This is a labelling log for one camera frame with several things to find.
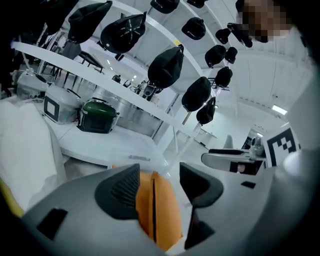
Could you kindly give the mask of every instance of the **white wall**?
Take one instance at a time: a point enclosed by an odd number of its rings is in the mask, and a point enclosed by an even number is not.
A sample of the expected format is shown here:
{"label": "white wall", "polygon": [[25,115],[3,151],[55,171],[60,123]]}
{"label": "white wall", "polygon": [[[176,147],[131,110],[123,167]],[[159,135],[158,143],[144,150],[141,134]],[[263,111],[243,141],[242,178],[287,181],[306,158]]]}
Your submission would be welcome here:
{"label": "white wall", "polygon": [[[198,123],[196,114],[196,112],[193,112],[185,124],[190,129],[194,128]],[[213,120],[210,123],[205,124],[202,128],[217,137],[217,140],[215,140],[215,144],[213,145],[214,148],[222,149],[225,145],[227,136],[231,135],[233,147],[235,149],[241,149],[252,126],[252,120],[237,117],[228,112],[222,113],[222,110],[216,110]]]}

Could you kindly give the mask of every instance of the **lid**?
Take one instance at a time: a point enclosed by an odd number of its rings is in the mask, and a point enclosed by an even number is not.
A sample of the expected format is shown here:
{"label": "lid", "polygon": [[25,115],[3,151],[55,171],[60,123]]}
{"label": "lid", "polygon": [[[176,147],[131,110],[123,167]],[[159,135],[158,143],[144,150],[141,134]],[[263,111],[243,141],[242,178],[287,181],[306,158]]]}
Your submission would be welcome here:
{"label": "lid", "polygon": [[108,116],[115,118],[117,111],[103,99],[92,98],[87,101],[82,109],[90,114],[97,114],[101,116]]}
{"label": "lid", "polygon": [[22,84],[40,92],[46,92],[48,89],[47,81],[42,76],[35,74],[33,69],[24,71],[18,79],[18,84]]}
{"label": "lid", "polygon": [[78,94],[70,89],[65,89],[56,85],[51,85],[45,93],[46,96],[54,97],[59,102],[69,105],[73,108],[80,108],[82,101]]}

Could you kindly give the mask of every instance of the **white cloth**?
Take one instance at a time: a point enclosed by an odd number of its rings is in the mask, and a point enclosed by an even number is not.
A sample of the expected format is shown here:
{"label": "white cloth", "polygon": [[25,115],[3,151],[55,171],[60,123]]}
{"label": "white cloth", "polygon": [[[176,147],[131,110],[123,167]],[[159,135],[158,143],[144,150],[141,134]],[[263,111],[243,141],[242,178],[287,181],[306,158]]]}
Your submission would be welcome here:
{"label": "white cloth", "polygon": [[58,186],[51,133],[33,104],[11,111],[6,118],[0,162],[1,178],[23,210]]}

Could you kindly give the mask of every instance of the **white table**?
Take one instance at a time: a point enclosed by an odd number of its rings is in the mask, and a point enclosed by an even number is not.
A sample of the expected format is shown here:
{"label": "white table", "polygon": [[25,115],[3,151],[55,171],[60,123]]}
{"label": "white table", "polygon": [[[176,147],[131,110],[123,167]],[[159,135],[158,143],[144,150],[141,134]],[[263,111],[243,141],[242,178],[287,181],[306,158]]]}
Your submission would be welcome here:
{"label": "white table", "polygon": [[[7,101],[17,106],[24,104],[14,97]],[[43,112],[43,103],[33,104]],[[160,171],[168,165],[155,142],[146,135],[116,125],[108,134],[84,132],[77,128],[76,122],[57,124],[47,116],[43,118],[53,129],[66,156],[109,167],[139,163],[142,169]]]}

